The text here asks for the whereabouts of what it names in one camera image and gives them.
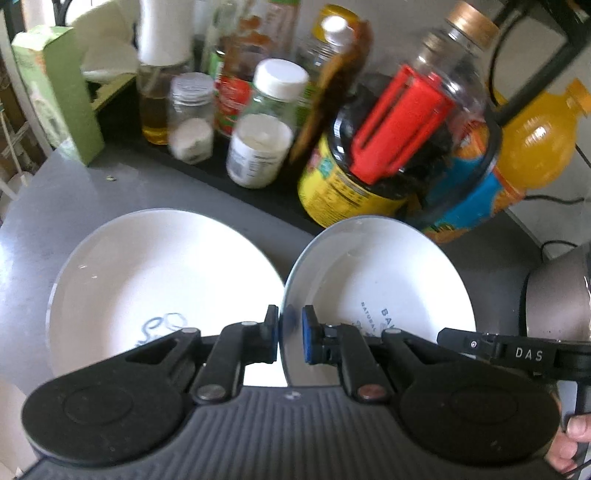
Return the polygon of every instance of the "white lid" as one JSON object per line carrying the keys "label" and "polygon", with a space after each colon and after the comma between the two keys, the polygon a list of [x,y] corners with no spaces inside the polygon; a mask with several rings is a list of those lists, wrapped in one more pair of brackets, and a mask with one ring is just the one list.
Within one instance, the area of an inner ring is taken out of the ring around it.
{"label": "white lid", "polygon": [[344,51],[353,43],[353,29],[343,17],[331,15],[326,17],[322,23],[324,38],[336,51]]}
{"label": "white lid", "polygon": [[283,102],[292,102],[304,91],[308,74],[290,61],[268,59],[256,66],[253,83],[265,95]]}

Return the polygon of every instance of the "red label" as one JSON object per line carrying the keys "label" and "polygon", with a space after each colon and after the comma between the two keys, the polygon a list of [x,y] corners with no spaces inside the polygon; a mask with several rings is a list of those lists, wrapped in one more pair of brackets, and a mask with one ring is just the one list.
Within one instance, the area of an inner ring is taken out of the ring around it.
{"label": "red label", "polygon": [[234,123],[251,97],[251,84],[236,77],[222,76],[219,79],[216,128],[230,136]]}

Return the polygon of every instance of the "white plate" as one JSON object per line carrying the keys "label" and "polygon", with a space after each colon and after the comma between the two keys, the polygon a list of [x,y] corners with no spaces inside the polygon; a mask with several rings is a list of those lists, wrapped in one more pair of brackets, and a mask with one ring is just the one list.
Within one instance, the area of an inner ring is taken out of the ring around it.
{"label": "white plate", "polygon": [[[51,293],[48,341],[56,375],[185,326],[203,336],[262,322],[283,283],[252,243],[211,218],[143,210],[101,226],[76,247]],[[281,361],[246,368],[246,385],[285,385]]]}
{"label": "white plate", "polygon": [[437,245],[397,220],[361,216],[317,236],[285,286],[281,347],[290,385],[334,385],[336,369],[304,363],[301,309],[320,323],[350,323],[379,336],[396,326],[435,342],[444,327],[475,330],[468,293]]}
{"label": "white plate", "polygon": [[11,480],[17,468],[26,471],[36,460],[21,423],[25,395],[0,378],[0,480]]}

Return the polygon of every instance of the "human hand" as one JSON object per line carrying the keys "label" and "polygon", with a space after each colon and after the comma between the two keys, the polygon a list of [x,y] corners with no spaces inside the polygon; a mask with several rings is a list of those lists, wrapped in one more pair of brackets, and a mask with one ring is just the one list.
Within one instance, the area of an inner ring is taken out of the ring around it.
{"label": "human hand", "polygon": [[546,461],[561,473],[571,471],[577,465],[573,457],[577,453],[578,443],[591,443],[591,414],[572,417],[566,432],[558,433],[546,454]]}

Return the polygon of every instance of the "plastic bottle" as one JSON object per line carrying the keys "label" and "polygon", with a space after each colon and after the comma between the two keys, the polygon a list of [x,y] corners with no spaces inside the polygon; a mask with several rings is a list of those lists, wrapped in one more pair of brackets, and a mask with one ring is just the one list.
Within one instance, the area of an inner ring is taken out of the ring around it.
{"label": "plastic bottle", "polygon": [[247,2],[235,32],[226,44],[222,74],[217,83],[216,129],[229,137],[251,96],[259,62],[290,56],[300,7],[299,0]]}
{"label": "plastic bottle", "polygon": [[497,167],[518,189],[540,189],[563,172],[574,154],[579,118],[591,95],[574,79],[562,95],[541,93],[503,129]]}
{"label": "plastic bottle", "polygon": [[[577,140],[577,122],[591,112],[591,94],[574,79],[562,95],[543,92],[503,128],[499,160],[493,171],[460,205],[425,233],[449,242],[523,199],[528,189],[554,181],[569,164]],[[488,129],[475,126],[450,159],[447,177],[436,188],[451,188],[465,177],[486,150]]]}
{"label": "plastic bottle", "polygon": [[228,175],[242,187],[271,184],[296,130],[296,101],[308,74],[295,63],[268,59],[256,68],[254,91],[241,113],[228,150]]}
{"label": "plastic bottle", "polygon": [[168,143],[167,104],[174,77],[191,70],[194,0],[141,0],[136,83],[144,137]]}
{"label": "plastic bottle", "polygon": [[297,126],[304,125],[316,92],[316,82],[322,67],[334,56],[346,50],[353,42],[350,25],[359,21],[352,11],[339,5],[325,5],[309,38],[297,49],[295,62],[310,76],[304,93],[298,100]]}
{"label": "plastic bottle", "polygon": [[407,55],[353,139],[351,172],[367,184],[398,172],[438,129],[459,142],[482,117],[488,96],[479,57],[498,27],[466,2],[446,20]]}

